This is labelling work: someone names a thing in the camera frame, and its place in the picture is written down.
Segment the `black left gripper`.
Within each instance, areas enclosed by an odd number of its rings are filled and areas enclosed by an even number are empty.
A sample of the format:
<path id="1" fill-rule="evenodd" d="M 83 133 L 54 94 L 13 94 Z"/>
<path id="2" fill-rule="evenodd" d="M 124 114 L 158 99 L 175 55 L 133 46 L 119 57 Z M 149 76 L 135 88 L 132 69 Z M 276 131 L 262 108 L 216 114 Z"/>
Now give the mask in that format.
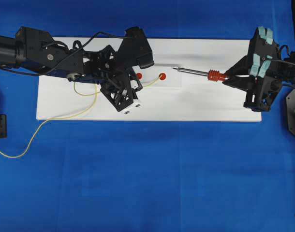
<path id="1" fill-rule="evenodd" d="M 117 52 L 108 45 L 98 52 L 85 51 L 83 82 L 99 84 L 101 93 L 120 112 L 137 98 L 135 92 L 143 86 L 140 82 L 142 74 L 135 73 L 132 68 L 118 70 L 116 67 Z"/>

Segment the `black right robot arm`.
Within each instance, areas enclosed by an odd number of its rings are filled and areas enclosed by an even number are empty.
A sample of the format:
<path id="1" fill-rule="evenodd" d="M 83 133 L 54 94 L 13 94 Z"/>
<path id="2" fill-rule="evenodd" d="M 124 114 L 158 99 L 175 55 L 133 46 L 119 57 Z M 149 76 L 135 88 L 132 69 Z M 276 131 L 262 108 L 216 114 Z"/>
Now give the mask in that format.
<path id="1" fill-rule="evenodd" d="M 271 29 L 258 27 L 247 55 L 225 72 L 224 85 L 246 92 L 245 108 L 268 112 L 283 82 L 295 85 L 295 52 L 282 59 L 282 49 L 275 42 Z"/>

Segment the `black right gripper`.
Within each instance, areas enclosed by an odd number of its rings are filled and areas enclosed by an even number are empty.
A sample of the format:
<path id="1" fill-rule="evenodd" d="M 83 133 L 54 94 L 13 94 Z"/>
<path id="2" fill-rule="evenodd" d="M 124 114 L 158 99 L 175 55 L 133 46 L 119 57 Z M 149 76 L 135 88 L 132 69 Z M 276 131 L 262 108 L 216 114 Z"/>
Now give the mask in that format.
<path id="1" fill-rule="evenodd" d="M 247 92 L 244 107 L 254 112 L 268 112 L 280 92 L 279 44 L 273 31 L 258 27 L 250 40 L 248 54 L 229 68 L 223 84 Z"/>

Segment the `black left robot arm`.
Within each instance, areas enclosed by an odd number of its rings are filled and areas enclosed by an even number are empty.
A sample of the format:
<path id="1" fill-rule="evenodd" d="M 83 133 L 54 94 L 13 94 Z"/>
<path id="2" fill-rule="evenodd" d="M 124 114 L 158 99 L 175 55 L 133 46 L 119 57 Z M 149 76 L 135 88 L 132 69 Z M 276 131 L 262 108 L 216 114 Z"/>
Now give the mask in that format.
<path id="1" fill-rule="evenodd" d="M 15 38 L 0 36 L 0 69 L 16 73 L 18 68 L 28 70 L 27 75 L 49 75 L 66 78 L 70 82 L 98 84 L 101 93 L 120 112 L 133 104 L 136 92 L 142 89 L 133 70 L 144 68 L 151 49 L 139 27 L 125 31 L 117 51 L 107 45 L 104 49 L 86 51 L 87 44 L 79 40 L 69 48 L 54 40 L 49 32 L 21 27 Z"/>

